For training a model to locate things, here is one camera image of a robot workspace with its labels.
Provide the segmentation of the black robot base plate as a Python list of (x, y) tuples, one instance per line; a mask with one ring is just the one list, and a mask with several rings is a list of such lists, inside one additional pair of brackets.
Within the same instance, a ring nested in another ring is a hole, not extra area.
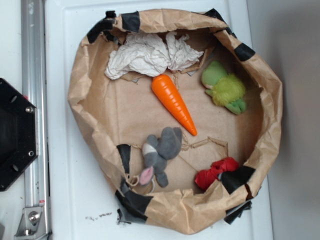
[(0, 191), (7, 191), (38, 156), (37, 108), (0, 79)]

